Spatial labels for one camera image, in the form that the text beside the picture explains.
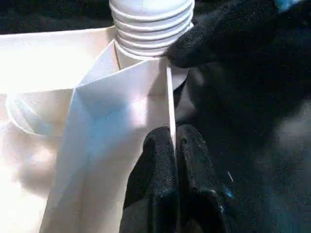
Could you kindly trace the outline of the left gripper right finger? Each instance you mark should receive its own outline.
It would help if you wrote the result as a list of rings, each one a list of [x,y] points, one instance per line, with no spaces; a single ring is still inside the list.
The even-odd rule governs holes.
[[[176,131],[180,230],[183,233],[228,233],[220,184],[206,142],[191,125]]]

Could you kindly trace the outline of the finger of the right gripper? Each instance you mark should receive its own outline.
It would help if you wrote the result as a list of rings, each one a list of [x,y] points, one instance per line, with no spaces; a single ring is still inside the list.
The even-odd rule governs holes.
[[[177,39],[166,56],[174,66],[181,68],[235,59],[271,40],[274,20],[272,0],[227,1]]]

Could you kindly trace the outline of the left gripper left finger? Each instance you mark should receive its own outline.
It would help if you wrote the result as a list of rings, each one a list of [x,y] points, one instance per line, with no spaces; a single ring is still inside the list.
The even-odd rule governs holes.
[[[150,131],[127,181],[121,233],[173,233],[178,215],[177,165],[170,129]]]

